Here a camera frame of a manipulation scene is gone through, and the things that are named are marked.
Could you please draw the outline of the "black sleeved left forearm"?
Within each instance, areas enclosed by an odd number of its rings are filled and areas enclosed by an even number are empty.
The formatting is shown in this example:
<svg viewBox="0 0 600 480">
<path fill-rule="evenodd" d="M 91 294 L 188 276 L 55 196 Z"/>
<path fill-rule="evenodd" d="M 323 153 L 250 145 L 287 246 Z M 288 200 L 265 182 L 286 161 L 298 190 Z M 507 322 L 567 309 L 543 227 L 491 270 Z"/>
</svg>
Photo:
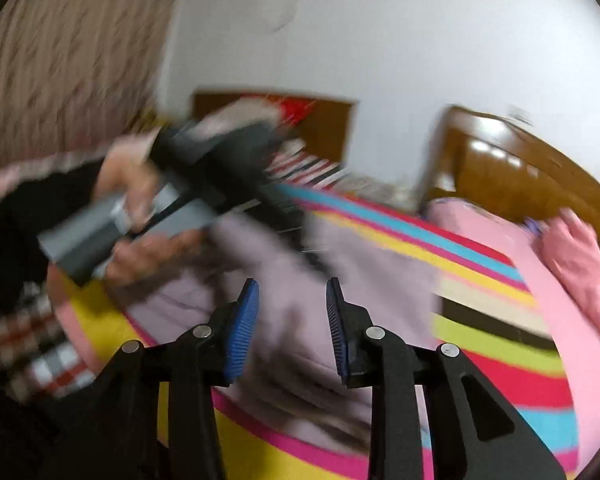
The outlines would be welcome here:
<svg viewBox="0 0 600 480">
<path fill-rule="evenodd" d="M 38 236 L 90 202 L 103 162 L 24 181 L 0 200 L 0 315 L 15 311 L 28 285 L 45 282 Z"/>
</svg>

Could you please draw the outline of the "person left hand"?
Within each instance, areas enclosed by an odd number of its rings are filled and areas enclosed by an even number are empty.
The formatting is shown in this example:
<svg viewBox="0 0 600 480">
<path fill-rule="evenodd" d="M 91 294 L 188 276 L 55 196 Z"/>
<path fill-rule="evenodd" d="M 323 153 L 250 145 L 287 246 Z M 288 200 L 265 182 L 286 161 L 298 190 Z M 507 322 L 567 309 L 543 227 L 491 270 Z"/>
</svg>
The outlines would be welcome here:
<svg viewBox="0 0 600 480">
<path fill-rule="evenodd" d="M 100 200 L 114 193 L 125 196 L 124 208 L 132 230 L 140 232 L 151 216 L 152 202 L 161 188 L 161 177 L 148 160 L 155 136 L 124 136 L 108 150 L 93 188 L 92 199 Z M 202 233 L 188 230 L 167 237 L 145 234 L 135 240 L 124 238 L 114 245 L 106 266 L 104 281 L 114 287 L 128 286 L 150 278 L 179 258 L 196 252 Z"/>
</svg>

